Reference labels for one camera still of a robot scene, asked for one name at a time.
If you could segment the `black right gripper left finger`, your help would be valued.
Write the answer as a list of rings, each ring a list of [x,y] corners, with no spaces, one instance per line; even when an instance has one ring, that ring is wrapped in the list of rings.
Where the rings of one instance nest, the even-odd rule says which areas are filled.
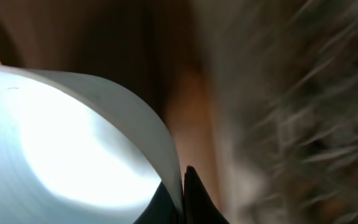
[[[134,224],[179,224],[179,214],[162,182]]]

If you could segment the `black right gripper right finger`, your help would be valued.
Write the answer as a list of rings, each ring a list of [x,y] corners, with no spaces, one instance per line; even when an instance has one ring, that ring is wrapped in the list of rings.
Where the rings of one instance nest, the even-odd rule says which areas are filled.
[[[229,224],[215,207],[192,166],[185,172],[184,200],[187,224]]]

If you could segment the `white green cup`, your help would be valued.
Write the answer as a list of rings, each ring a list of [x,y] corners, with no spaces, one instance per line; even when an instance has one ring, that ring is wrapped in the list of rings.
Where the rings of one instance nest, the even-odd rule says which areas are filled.
[[[0,223],[134,223],[161,182],[182,222],[175,143],[133,92],[0,66]]]

